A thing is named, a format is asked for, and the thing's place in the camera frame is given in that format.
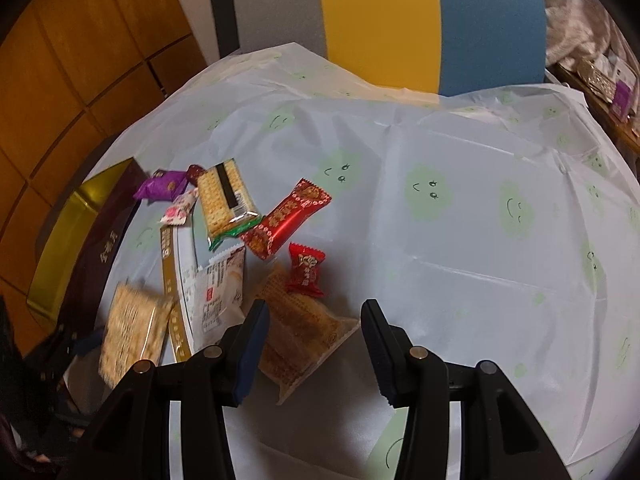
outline wooden shelf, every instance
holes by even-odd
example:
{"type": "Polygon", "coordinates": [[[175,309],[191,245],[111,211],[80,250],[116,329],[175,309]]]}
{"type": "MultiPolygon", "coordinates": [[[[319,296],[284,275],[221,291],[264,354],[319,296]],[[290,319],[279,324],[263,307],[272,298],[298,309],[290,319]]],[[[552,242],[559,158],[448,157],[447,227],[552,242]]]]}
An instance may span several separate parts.
{"type": "Polygon", "coordinates": [[[640,155],[640,138],[631,129],[631,121],[621,123],[618,118],[609,113],[609,104],[597,97],[577,74],[565,70],[558,64],[553,65],[550,71],[561,82],[584,93],[591,115],[602,126],[614,144],[621,140],[636,155],[640,155]]]}

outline biscuit package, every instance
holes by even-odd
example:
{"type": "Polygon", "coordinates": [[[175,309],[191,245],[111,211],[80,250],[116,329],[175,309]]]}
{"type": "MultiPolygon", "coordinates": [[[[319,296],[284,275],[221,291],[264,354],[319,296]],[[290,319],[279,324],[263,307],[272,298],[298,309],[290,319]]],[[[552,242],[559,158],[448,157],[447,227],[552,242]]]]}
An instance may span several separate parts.
{"type": "Polygon", "coordinates": [[[174,300],[119,283],[111,301],[102,351],[100,376],[110,388],[140,359],[158,365],[174,300]]]}
{"type": "Polygon", "coordinates": [[[286,289],[287,271],[275,264],[255,299],[269,305],[270,326],[260,370],[280,387],[282,404],[360,326],[315,298],[286,289]]]}
{"type": "Polygon", "coordinates": [[[210,250],[215,250],[224,238],[237,237],[262,219],[232,158],[201,174],[198,192],[210,250]]]}

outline wooden cabinet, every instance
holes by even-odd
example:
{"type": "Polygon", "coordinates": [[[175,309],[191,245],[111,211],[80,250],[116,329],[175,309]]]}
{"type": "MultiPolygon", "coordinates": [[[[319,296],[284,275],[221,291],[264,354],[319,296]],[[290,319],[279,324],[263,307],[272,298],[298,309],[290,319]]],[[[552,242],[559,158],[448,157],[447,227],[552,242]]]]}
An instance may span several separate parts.
{"type": "Polygon", "coordinates": [[[178,0],[33,0],[0,44],[0,292],[21,350],[43,335],[24,294],[59,193],[205,66],[178,0]]]}

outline plastic tablecloth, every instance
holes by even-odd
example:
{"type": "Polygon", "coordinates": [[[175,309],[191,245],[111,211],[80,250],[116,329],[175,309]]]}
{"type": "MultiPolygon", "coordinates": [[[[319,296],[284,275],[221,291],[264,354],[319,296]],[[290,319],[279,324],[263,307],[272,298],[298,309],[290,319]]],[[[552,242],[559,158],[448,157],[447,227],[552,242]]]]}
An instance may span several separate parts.
{"type": "MultiPolygon", "coordinates": [[[[302,177],[322,186],[333,201],[291,240],[326,252],[328,307],[357,317],[376,298],[444,360],[498,363],[574,478],[604,478],[638,426],[640,188],[578,92],[378,88],[288,44],[208,67],[92,174],[129,156],[149,172],[234,157],[262,213],[302,177]]],[[[98,325],[118,282],[162,290],[164,208],[145,202],[130,224],[98,325]]],[[[247,252],[245,301],[268,268],[247,252]]],[[[277,257],[288,264],[286,246],[277,257]]],[[[380,452],[403,415],[380,396],[360,332],[276,400],[258,373],[242,406],[225,409],[238,479],[392,478],[380,452]]],[[[172,478],[178,413],[172,404],[172,478]]],[[[450,478],[459,455],[453,404],[450,478]]]]}

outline white snack package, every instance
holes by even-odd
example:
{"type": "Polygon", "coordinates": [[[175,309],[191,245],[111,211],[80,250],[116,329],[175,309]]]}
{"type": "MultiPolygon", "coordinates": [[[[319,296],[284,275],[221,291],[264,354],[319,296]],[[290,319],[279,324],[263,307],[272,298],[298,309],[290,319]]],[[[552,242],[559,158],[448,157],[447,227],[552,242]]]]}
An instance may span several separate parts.
{"type": "Polygon", "coordinates": [[[241,324],[244,245],[216,254],[198,271],[193,312],[190,313],[193,353],[220,341],[225,330],[241,324]]]}

